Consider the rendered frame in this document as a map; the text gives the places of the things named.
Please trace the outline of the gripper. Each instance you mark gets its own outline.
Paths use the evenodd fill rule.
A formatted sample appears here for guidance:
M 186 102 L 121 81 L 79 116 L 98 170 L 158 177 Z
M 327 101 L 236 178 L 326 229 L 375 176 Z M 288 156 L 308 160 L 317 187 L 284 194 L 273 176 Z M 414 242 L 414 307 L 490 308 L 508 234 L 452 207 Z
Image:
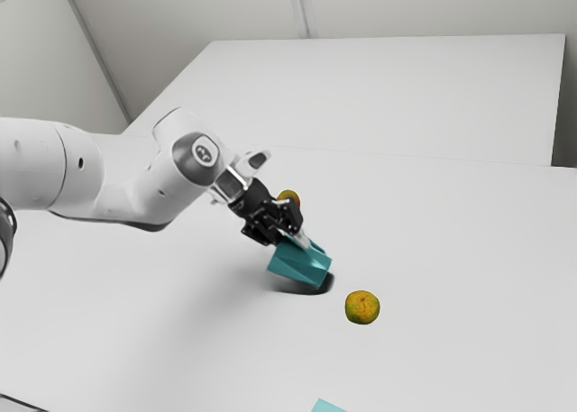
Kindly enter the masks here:
M 263 246 L 276 246 L 283 236 L 302 250 L 311 247 L 311 240 L 300 230 L 303 215 L 297 203 L 275 199 L 259 179 L 253 179 L 228 207 L 244 220 L 242 234 Z

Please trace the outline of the teal faceted mug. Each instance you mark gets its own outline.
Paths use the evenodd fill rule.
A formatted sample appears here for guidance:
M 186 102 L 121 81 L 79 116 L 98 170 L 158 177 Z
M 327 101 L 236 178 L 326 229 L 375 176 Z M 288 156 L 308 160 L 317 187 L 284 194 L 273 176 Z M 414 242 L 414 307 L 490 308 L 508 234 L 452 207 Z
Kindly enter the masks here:
M 332 259 L 313 241 L 302 248 L 289 235 L 281 238 L 267 266 L 267 271 L 314 289 L 325 282 Z

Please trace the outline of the yellow-green citrus fruit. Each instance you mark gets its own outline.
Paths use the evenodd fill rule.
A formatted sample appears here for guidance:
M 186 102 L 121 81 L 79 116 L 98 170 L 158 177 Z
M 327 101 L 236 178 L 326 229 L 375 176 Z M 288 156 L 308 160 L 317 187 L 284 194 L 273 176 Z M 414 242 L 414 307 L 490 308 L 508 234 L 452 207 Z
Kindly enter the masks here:
M 380 315 L 380 301 L 370 291 L 355 290 L 344 302 L 346 318 L 357 325 L 369 325 Z

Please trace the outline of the teal flat object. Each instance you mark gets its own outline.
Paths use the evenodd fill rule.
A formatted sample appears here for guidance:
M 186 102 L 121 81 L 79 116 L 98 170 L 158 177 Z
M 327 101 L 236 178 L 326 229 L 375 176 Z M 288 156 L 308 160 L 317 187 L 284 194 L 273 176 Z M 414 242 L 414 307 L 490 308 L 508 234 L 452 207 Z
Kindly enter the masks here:
M 311 412 L 346 412 L 346 410 L 322 398 L 318 398 Z

